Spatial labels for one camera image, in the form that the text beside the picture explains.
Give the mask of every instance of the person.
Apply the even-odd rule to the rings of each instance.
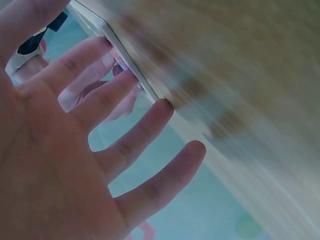
[[[0,12],[0,236],[10,240],[120,240],[165,207],[193,178],[205,154],[188,143],[158,174],[112,197],[108,190],[158,136],[173,114],[165,99],[109,148],[92,152],[89,132],[134,89],[123,71],[93,89],[70,111],[58,96],[111,48],[86,39],[14,86],[5,67],[30,36],[68,0],[14,0]]]

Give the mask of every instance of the blurred surface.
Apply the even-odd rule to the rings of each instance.
[[[275,239],[320,239],[320,2],[78,0]]]

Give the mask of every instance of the light blue floor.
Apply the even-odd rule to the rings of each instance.
[[[69,17],[58,33],[46,33],[45,57],[54,61],[86,37],[75,20]],[[107,148],[126,133],[149,107],[146,99],[140,96],[132,115],[98,126],[89,136],[92,150]],[[111,193],[118,196],[147,180],[164,167],[183,145],[182,140],[167,127],[136,163],[109,186]],[[154,228],[156,240],[270,239],[205,166],[168,207],[147,222]],[[134,240],[143,239],[139,229],[132,236]]]

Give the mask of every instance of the finger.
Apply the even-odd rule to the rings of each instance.
[[[70,113],[85,131],[90,132],[101,123],[137,86],[138,80],[130,71],[124,71],[111,81],[90,92]]]
[[[156,176],[115,198],[128,229],[134,229],[171,202],[194,177],[205,155],[201,142],[190,142]]]
[[[142,88],[140,86],[136,86],[103,122],[109,123],[122,116],[129,116],[134,110],[136,100],[141,92]]]
[[[100,88],[103,84],[106,84],[107,81],[96,81],[92,84],[90,84],[89,86],[87,86],[83,92],[82,92],[82,97],[81,99],[84,99],[89,93],[91,93],[93,90]]]
[[[34,76],[37,82],[44,82],[58,96],[72,80],[87,67],[112,49],[111,43],[102,36],[80,42],[43,71]]]
[[[161,133],[173,113],[174,109],[167,100],[158,100],[127,134],[106,150],[95,153],[96,160],[105,173],[107,184],[135,162]]]
[[[29,37],[47,26],[70,0],[14,0],[0,13],[2,67]]]
[[[111,54],[91,64],[69,86],[63,90],[69,95],[78,96],[89,85],[99,82],[115,65],[115,59]]]

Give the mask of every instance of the pink object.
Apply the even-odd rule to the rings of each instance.
[[[156,231],[155,229],[146,221],[141,223],[138,228],[142,230],[144,233],[143,239],[142,240],[154,240],[156,236]],[[124,240],[134,240],[132,235],[129,234]]]
[[[46,45],[45,40],[42,39],[41,42],[40,42],[40,45],[41,45],[43,51],[46,52],[47,51],[47,45]]]

